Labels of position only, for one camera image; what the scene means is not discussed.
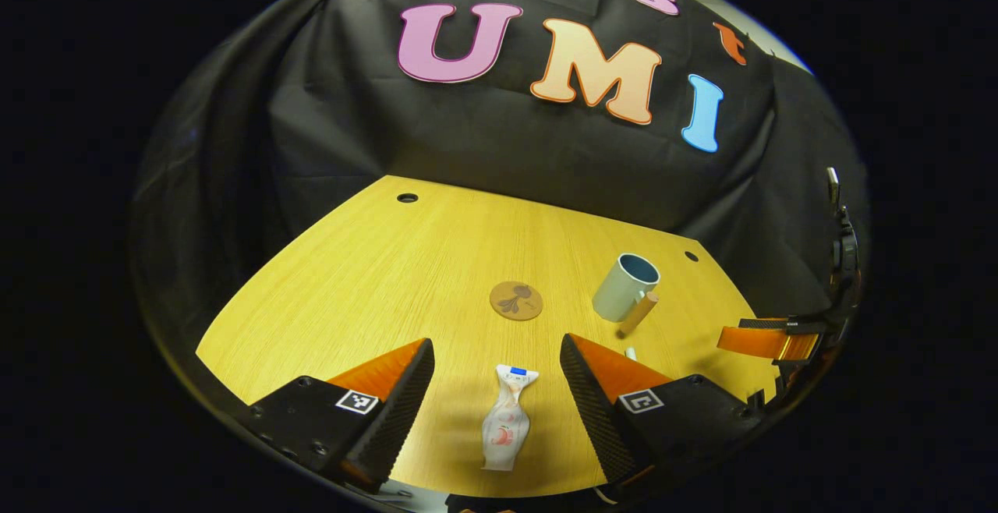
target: dark background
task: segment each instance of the dark background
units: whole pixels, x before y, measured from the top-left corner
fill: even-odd
[[[348,507],[188,396],[146,336],[128,278],[128,202],[150,126],[190,70],[274,1],[13,0],[5,16],[16,118],[3,172],[14,271],[2,287],[15,363],[3,425],[12,486],[31,509]],[[972,306],[934,310],[949,278],[983,267],[985,229],[957,202],[991,196],[970,183],[977,155],[960,116],[935,102],[987,97],[988,62],[963,62],[954,44],[987,41],[991,22],[969,15],[978,0],[728,1],[783,38],[844,113],[869,166],[874,265],[848,348],[819,388],[648,510],[993,506],[993,458],[973,452],[990,439],[974,426],[983,408],[961,407],[986,389],[956,372],[983,357],[983,344],[956,352],[973,335]],[[937,72],[942,59],[952,66]],[[944,229],[959,242],[944,247]],[[943,431],[946,417],[959,427]]]

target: wooden stick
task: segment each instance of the wooden stick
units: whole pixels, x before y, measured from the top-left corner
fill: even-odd
[[[638,301],[637,306],[635,306],[634,310],[627,315],[627,318],[624,319],[621,327],[618,328],[617,338],[624,339],[628,333],[633,332],[634,329],[638,327],[639,322],[648,316],[648,313],[652,311],[652,308],[655,308],[655,305],[658,302],[658,295],[653,292],[645,293],[645,298]]]

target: pink letter u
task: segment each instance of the pink letter u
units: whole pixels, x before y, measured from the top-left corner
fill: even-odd
[[[443,19],[453,15],[453,5],[421,5],[402,13],[405,27],[398,43],[398,66],[413,79],[429,83],[463,83],[488,73],[499,58],[499,47],[509,20],[520,16],[520,6],[484,2],[471,6],[478,16],[478,29],[471,51],[464,58],[448,61],[434,52]]]

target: white snack bag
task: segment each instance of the white snack bag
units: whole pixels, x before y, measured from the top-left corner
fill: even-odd
[[[499,375],[499,398],[482,422],[482,470],[513,470],[513,460],[530,431],[530,418],[520,407],[520,392],[537,380],[537,371],[496,365]]]

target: cork coaster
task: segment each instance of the cork coaster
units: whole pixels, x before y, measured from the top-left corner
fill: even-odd
[[[520,281],[503,281],[489,293],[492,310],[510,320],[529,320],[537,317],[544,308],[544,301],[537,289]]]

